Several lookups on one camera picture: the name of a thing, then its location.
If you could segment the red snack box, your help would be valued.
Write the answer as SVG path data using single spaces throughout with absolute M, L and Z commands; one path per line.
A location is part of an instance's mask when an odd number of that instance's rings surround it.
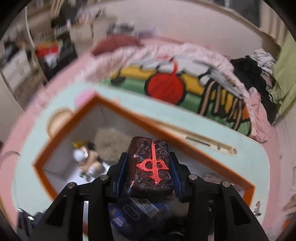
M 41 44 L 37 46 L 35 53 L 38 58 L 42 59 L 49 54 L 58 54 L 59 47 L 57 44 Z

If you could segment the blue tin case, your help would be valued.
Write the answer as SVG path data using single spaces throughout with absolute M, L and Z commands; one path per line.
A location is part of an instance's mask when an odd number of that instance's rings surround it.
M 143 237 L 168 217 L 163 202 L 124 196 L 108 205 L 111 224 L 121 235 L 131 240 Z

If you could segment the dark mahjong tile block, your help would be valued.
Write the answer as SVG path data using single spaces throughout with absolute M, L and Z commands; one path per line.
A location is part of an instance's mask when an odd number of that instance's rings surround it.
M 129 197 L 158 200 L 173 192 L 167 142 L 134 137 L 128 148 L 125 191 Z

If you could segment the grey fur pompom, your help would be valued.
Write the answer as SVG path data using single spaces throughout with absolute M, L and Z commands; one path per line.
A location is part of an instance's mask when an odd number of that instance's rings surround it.
M 95 150 L 99 158 L 117 164 L 121 154 L 127 152 L 132 137 L 114 128 L 99 128 L 94 137 Z

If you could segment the pink quilt blanket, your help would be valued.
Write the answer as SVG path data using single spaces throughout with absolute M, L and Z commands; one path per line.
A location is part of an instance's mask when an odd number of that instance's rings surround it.
M 87 89 L 96 89 L 103 78 L 121 65 L 139 58 L 163 55 L 187 55 L 213 64 L 225 74 L 233 72 L 233 66 L 228 58 L 190 43 L 178 45 L 148 39 L 142 48 L 124 47 L 96 57 L 89 52 L 84 53 L 59 72 L 47 86 L 38 90 L 24 113 L 13 122 L 9 136 L 4 142 L 1 150 L 1 205 L 4 216 L 12 226 L 16 226 L 18 217 L 16 207 L 20 204 L 20 200 L 16 197 L 16 189 L 13 187 L 13 174 L 17 164 L 25 155 L 24 146 L 32 135 L 33 128 L 37 122 L 45 123 L 41 116 L 49 105 L 57 100 L 63 90 L 76 83 L 86 84 Z M 295 185 L 292 184 L 295 156 L 290 154 L 290 144 L 295 138 L 295 104 L 291 104 L 284 115 L 274 124 L 270 124 L 262 104 L 263 95 L 254 89 L 248 90 L 246 95 L 253 121 L 252 136 L 261 142 L 270 163 L 270 192 L 263 227 L 267 235 L 274 240 L 288 225 L 282 208 L 295 193 Z

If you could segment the black clothes pile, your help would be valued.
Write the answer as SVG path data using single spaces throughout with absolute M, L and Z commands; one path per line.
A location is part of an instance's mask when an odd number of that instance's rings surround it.
M 251 59 L 249 56 L 244 58 L 231 59 L 230 63 L 234 67 L 234 74 L 244 84 L 247 90 L 254 87 L 261 95 L 261 103 L 265 108 L 267 119 L 270 124 L 273 124 L 278 110 L 276 104 L 273 102 L 273 98 L 267 91 L 267 84 L 262 77 L 262 69 L 258 66 L 257 62 Z

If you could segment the dark red pillow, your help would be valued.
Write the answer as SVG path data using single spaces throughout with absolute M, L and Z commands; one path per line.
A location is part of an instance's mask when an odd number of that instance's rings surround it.
M 122 47 L 143 47 L 141 40 L 128 35 L 110 35 L 105 39 L 99 41 L 92 49 L 92 55 L 97 56 L 103 53 L 114 52 L 116 49 Z

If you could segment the green hanging cloth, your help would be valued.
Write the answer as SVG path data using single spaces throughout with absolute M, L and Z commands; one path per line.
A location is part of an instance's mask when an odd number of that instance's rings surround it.
M 273 68 L 276 80 L 271 91 L 278 115 L 282 115 L 295 101 L 295 39 L 287 33 L 280 55 Z

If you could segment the orange cardboard box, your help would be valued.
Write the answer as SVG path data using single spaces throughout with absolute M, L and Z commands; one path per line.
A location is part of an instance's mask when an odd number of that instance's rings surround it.
M 125 131 L 130 134 L 136 136 L 148 134 L 162 138 L 195 162 L 200 162 L 227 178 L 230 182 L 237 184 L 244 190 L 243 200 L 248 206 L 251 205 L 255 195 L 255 185 L 219 162 L 212 154 L 206 154 L 201 149 L 201 145 L 194 146 L 193 144 L 196 141 L 213 144 L 215 143 L 214 139 L 163 120 L 134 112 L 117 101 L 108 100 L 97 94 L 72 114 L 70 120 L 60 127 L 55 135 L 50 137 L 46 147 L 34 163 L 36 175 L 51 200 L 54 200 L 60 191 L 46 176 L 44 168 L 57 164 L 56 174 L 61 175 L 70 162 L 72 142 L 91 140 L 94 137 L 96 127 L 112 124 L 116 118 L 119 120 L 119 124 L 125 127 Z

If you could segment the mint cartoon lap table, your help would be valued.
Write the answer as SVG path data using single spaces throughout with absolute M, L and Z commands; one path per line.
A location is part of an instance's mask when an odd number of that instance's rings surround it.
M 76 83 L 58 95 L 57 100 L 50 104 L 49 108 L 41 116 L 45 123 L 37 122 L 36 127 L 33 128 L 32 135 L 29 136 L 29 140 L 25 143 L 25 155 L 17 164 L 13 178 L 16 197 L 20 200 L 20 204 L 17 205 L 16 209 L 22 208 L 33 214 L 45 210 L 52 203 L 33 168 L 37 157 L 49 141 L 46 133 L 47 122 L 56 110 L 69 108 L 72 111 L 78 111 L 80 99 L 88 97 L 92 91 L 108 100 L 117 101 L 125 108 L 129 108 L 134 112 L 157 118 L 189 131 L 195 131 L 205 135 L 205 137 L 234 147 L 238 154 L 236 157 L 231 157 L 203 144 L 193 142 L 194 146 L 201 145 L 201 149 L 206 154 L 212 154 L 219 162 L 233 169 L 255 185 L 255 195 L 250 207 L 255 209 L 256 204 L 260 204 L 258 221 L 263 222 L 269 195 L 270 166 L 267 153 L 260 143 L 183 108 L 105 85 L 98 85 L 96 89 L 87 89 L 86 84 L 82 83 Z M 103 126 L 116 128 L 130 136 L 136 136 L 125 131 L 125 127 L 119 124 L 117 118 L 112 124 L 105 124 Z M 83 180 L 78 176 L 77 171 L 70 170 L 71 164 L 69 162 L 66 165 L 66 170 L 61 175 L 56 174 L 57 164 L 47 167 L 46 173 L 58 190 L 61 190 L 68 181 L 82 183 Z

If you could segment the cartoon duck figurine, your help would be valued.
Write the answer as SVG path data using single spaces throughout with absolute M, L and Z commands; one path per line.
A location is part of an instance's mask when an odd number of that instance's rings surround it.
M 95 150 L 95 144 L 91 142 L 74 142 L 72 157 L 79 168 L 79 176 L 86 181 L 98 177 L 104 170 L 102 159 Z

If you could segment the colourful cartoon rug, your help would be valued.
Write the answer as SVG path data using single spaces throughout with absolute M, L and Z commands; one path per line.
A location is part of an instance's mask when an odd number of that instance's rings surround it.
M 251 135 L 251 119 L 242 91 L 208 63 L 183 56 L 135 60 L 103 83 L 180 106 L 245 136 Z

